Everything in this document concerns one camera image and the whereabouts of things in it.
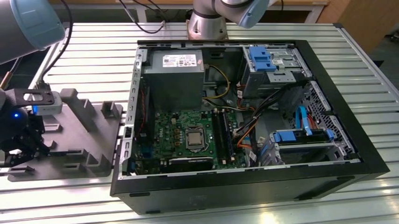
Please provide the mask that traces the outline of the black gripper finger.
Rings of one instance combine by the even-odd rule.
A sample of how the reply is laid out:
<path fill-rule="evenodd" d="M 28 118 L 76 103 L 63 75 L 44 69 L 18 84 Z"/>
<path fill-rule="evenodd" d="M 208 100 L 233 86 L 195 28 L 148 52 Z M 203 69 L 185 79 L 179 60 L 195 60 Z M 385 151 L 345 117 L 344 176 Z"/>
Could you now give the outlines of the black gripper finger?
<path fill-rule="evenodd" d="M 21 151 L 18 154 L 10 154 L 9 152 L 0 151 L 0 167 L 10 168 L 33 159 L 34 152 Z"/>
<path fill-rule="evenodd" d="M 33 149 L 38 153 L 40 156 L 48 156 L 49 148 L 44 144 L 44 139 L 41 137 L 41 132 L 38 130 L 33 130 L 30 133 L 30 140 L 33 144 Z"/>

